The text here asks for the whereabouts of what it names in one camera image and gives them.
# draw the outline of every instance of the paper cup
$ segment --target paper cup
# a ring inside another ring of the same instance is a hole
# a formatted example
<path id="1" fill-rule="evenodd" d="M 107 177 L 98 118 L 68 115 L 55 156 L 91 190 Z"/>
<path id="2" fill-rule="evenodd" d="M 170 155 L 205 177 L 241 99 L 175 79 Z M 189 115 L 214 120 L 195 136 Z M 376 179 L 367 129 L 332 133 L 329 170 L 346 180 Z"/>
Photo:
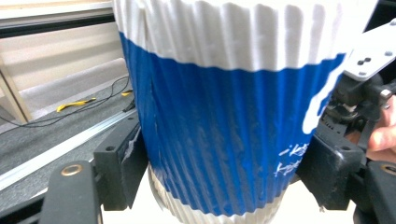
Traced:
<path id="1" fill-rule="evenodd" d="M 184 223 L 273 217 L 375 0 L 116 0 L 154 193 Z"/>

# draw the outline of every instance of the metal screw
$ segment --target metal screw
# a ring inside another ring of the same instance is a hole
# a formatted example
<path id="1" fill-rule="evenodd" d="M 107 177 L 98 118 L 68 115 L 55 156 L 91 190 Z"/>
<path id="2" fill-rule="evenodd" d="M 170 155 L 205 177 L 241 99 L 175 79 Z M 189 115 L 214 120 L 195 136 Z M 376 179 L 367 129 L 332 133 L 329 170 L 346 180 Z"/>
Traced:
<path id="1" fill-rule="evenodd" d="M 381 169 L 390 175 L 396 175 L 396 167 L 389 164 L 381 165 Z"/>
<path id="2" fill-rule="evenodd" d="M 74 164 L 66 166 L 62 169 L 61 174 L 64 176 L 76 175 L 82 171 L 82 165 Z"/>

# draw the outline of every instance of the floor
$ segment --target floor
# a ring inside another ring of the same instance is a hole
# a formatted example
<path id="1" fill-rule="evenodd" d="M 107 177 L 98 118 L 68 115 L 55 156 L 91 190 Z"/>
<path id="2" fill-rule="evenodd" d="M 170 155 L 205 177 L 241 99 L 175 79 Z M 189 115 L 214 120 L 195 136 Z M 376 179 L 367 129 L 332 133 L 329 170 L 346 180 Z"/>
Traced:
<path id="1" fill-rule="evenodd" d="M 41 99 L 37 100 L 37 104 L 41 104 L 41 107 L 38 108 L 47 108 L 47 110 L 50 110 L 51 108 L 52 112 L 43 112 L 44 110 L 37 110 L 41 113 L 41 115 L 39 116 L 40 118 L 36 119 L 34 122 L 40 122 L 46 119 L 52 120 L 34 124 L 35 126 L 47 125 L 57 120 L 53 118 L 68 114 L 71 115 L 45 127 L 21 127 L 15 129 L 14 125 L 6 124 L 3 121 L 3 123 L 0 123 L 0 185 L 2 177 L 5 177 L 5 174 L 9 174 L 11 170 L 14 171 L 15 168 L 21 167 L 23 163 L 48 151 L 53 147 L 58 146 L 63 141 L 91 128 L 104 119 L 108 119 L 111 116 L 120 113 L 132 102 L 134 98 L 132 94 L 126 97 L 121 96 L 119 93 L 115 94 L 122 90 L 131 89 L 131 84 L 129 82 L 124 62 L 109 63 L 106 64 L 105 68 L 106 69 L 99 67 L 91 70 L 88 74 L 86 74 L 85 77 L 74 76 L 69 77 L 64 81 L 64 85 L 68 86 L 70 83 L 76 83 L 78 80 L 90 81 L 90 79 L 92 79 L 91 77 L 98 76 L 98 71 L 112 74 L 108 78 L 109 80 L 102 78 L 102 81 L 104 82 L 99 85 L 98 83 L 87 82 L 84 84 L 82 82 L 81 85 L 77 85 L 73 90 L 70 88 L 65 88 L 64 92 L 61 91 L 61 88 L 56 88 L 59 87 L 59 82 L 56 82 L 54 86 L 48 87 L 48 90 L 56 92 L 56 97 L 58 99 L 61 99 L 61 95 L 63 95 L 64 99 L 67 99 L 68 102 L 74 102 L 78 99 L 91 99 L 92 97 L 95 97 L 96 101 L 89 104 L 92 109 L 79 113 L 73 113 L 81 109 L 80 106 L 76 106 L 68 107 L 60 113 L 57 113 L 54 111 L 55 108 L 58 105 L 65 103 L 65 100 L 60 100 L 59 104 L 56 104 L 54 103 L 52 97 L 48 97 L 47 101 L 45 100 L 45 97 L 41 97 Z M 111 84 L 114 82 L 114 79 L 118 79 L 120 77 L 126 78 L 117 81 L 112 87 Z M 78 88 L 83 88 L 84 86 L 87 87 L 87 89 L 85 94 L 81 94 L 81 92 L 78 91 Z M 111 94 L 114 96 L 105 101 L 105 99 Z M 0 110 L 0 115 L 2 115 L 2 117 L 6 117 L 7 119 L 12 119 L 6 114 L 4 110 Z M 52 161 L 42 169 L 39 169 L 31 175 L 26 176 L 8 188 L 0 190 L 0 211 L 27 200 L 36 195 L 42 189 L 46 188 L 50 174 L 56 167 L 69 161 L 88 161 L 92 159 L 92 152 L 103 141 L 103 139 L 108 136 L 108 134 L 111 132 L 111 129 L 112 128 L 99 133 L 88 142 L 84 143 L 80 147 L 75 148 L 69 153 L 66 153 L 61 158 Z"/>
<path id="2" fill-rule="evenodd" d="M 70 107 L 62 113 L 53 112 L 57 105 L 65 102 L 73 102 L 81 98 L 90 99 L 92 97 L 96 97 L 97 102 L 100 99 L 106 99 L 112 92 L 112 87 L 110 86 L 111 83 L 118 77 L 127 76 L 126 73 L 122 73 L 122 71 L 125 71 L 122 62 L 108 64 L 107 66 L 109 67 L 101 67 L 99 70 L 108 74 L 117 73 L 115 71 L 119 71 L 119 74 L 109 80 L 102 79 L 103 85 L 97 83 L 92 84 L 92 87 L 86 88 L 86 91 L 83 93 L 78 89 L 74 90 L 74 88 L 63 88 L 65 84 L 63 85 L 62 83 L 54 83 L 53 86 L 48 86 L 47 89 L 25 92 L 25 97 L 31 97 L 31 99 L 37 99 L 38 102 L 41 102 L 36 105 L 30 105 L 30 108 L 35 107 L 34 114 L 38 118 L 36 121 L 52 119 L 78 110 L 78 108 Z M 120 69 L 115 70 L 112 69 L 111 66 L 119 66 Z M 94 79 L 90 77 L 90 74 L 97 74 L 99 70 L 93 69 L 91 72 L 85 73 L 84 76 L 77 74 L 74 77 L 70 77 L 70 80 L 68 80 L 69 84 L 76 82 L 76 80 L 85 80 L 79 82 L 81 87 L 84 87 L 84 85 L 86 86 L 87 83 L 93 83 Z M 117 82 L 114 85 L 115 90 L 113 90 L 113 92 L 121 91 L 125 85 L 128 85 L 125 90 L 130 89 L 130 83 L 127 83 L 127 79 Z M 65 90 L 64 97 L 61 96 L 60 89 Z M 45 97 L 38 99 L 38 96 L 43 96 L 45 92 L 57 92 L 56 97 L 54 97 L 57 98 L 57 100 L 54 101 L 52 98 L 52 101 L 46 102 L 43 100 Z M 131 103 L 132 99 L 132 95 L 123 97 L 120 94 L 116 94 L 114 97 L 108 99 L 96 108 L 73 114 L 47 127 L 17 128 L 10 131 L 10 129 L 14 127 L 13 125 L 0 122 L 0 184 L 1 176 L 3 174 L 6 174 L 24 162 L 27 162 L 59 145 L 70 137 L 89 129 L 91 126 L 101 122 L 102 120 L 121 112 L 122 109 Z M 6 117 L 6 119 L 12 119 L 10 115 L 8 115 L 4 110 L 1 110 L 1 108 L 0 116 Z M 101 141 L 109 135 L 111 130 L 112 128 L 99 133 L 85 144 L 80 147 L 76 147 L 61 158 L 51 162 L 31 175 L 26 176 L 12 186 L 0 190 L 0 211 L 26 201 L 37 195 L 37 193 L 44 192 L 48 185 L 50 174 L 56 167 L 59 167 L 69 161 L 91 160 L 92 152 L 101 143 Z M 304 184 L 299 181 L 289 186 L 279 211 L 273 220 L 273 224 L 291 223 L 291 220 L 292 222 L 308 224 L 347 224 L 353 223 L 353 211 L 354 204 L 352 203 L 347 211 L 320 212 L 313 195 L 310 194 Z M 132 210 L 127 209 L 121 212 L 104 212 L 103 217 L 105 223 L 179 223 L 176 218 L 170 215 L 169 212 L 162 211 L 160 206 L 156 203 L 150 191 L 147 174 L 142 180 Z"/>

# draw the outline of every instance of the hand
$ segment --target hand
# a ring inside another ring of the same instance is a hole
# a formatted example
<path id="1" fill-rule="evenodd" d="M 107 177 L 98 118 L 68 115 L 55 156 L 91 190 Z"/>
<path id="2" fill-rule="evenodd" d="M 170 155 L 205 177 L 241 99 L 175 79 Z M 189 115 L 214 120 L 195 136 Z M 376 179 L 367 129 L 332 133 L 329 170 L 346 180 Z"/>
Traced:
<path id="1" fill-rule="evenodd" d="M 373 161 L 396 163 L 396 96 L 388 100 L 390 108 L 383 109 L 381 120 L 368 142 L 367 157 Z"/>

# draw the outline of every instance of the black cable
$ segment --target black cable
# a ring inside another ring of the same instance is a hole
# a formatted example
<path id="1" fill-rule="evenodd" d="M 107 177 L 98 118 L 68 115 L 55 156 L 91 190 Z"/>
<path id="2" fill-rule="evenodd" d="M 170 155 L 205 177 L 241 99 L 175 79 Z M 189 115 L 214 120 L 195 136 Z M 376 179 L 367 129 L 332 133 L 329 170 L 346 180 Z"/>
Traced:
<path id="1" fill-rule="evenodd" d="M 125 86 L 120 91 L 118 91 L 117 93 L 114 93 L 115 84 L 117 82 L 125 79 L 125 78 L 128 78 Z M 56 122 L 60 121 L 61 119 L 67 118 L 70 115 L 74 115 L 74 114 L 77 114 L 77 113 L 80 113 L 80 112 L 83 112 L 83 111 L 86 111 L 86 110 L 94 109 L 97 106 L 102 105 L 103 103 L 108 101 L 110 98 L 120 94 L 122 91 L 124 91 L 128 87 L 128 84 L 129 84 L 129 77 L 121 77 L 121 78 L 119 78 L 119 79 L 117 79 L 117 80 L 115 80 L 113 82 L 113 84 L 111 85 L 111 93 L 110 93 L 110 95 L 107 98 L 102 99 L 102 100 L 98 100 L 98 101 L 94 101 L 92 104 L 84 105 L 82 108 L 80 108 L 80 109 L 78 109 L 78 110 L 76 110 L 74 112 L 71 112 L 71 113 L 66 114 L 66 115 L 58 116 L 58 117 L 55 117 L 55 118 L 52 118 L 52 119 L 43 119 L 43 120 L 39 120 L 39 121 L 30 122 L 30 123 L 27 123 L 27 124 L 18 124 L 18 123 L 12 122 L 12 121 L 10 121 L 8 119 L 5 119 L 5 118 L 0 116 L 0 119 L 4 120 L 5 122 L 11 123 L 11 124 L 17 126 L 17 127 L 13 128 L 13 129 L 10 129 L 10 130 L 7 130 L 7 131 L 5 131 L 3 133 L 0 133 L 0 135 L 4 134 L 4 133 L 11 132 L 11 131 L 13 131 L 15 129 L 18 129 L 18 128 L 42 128 L 42 127 L 47 127 L 47 126 L 50 126 L 52 124 L 55 124 Z M 48 123 L 48 124 L 43 124 L 43 125 L 34 125 L 34 124 L 37 124 L 37 123 L 48 122 L 48 121 L 51 121 L 51 120 L 55 120 L 55 121 L 53 121 L 51 123 Z"/>

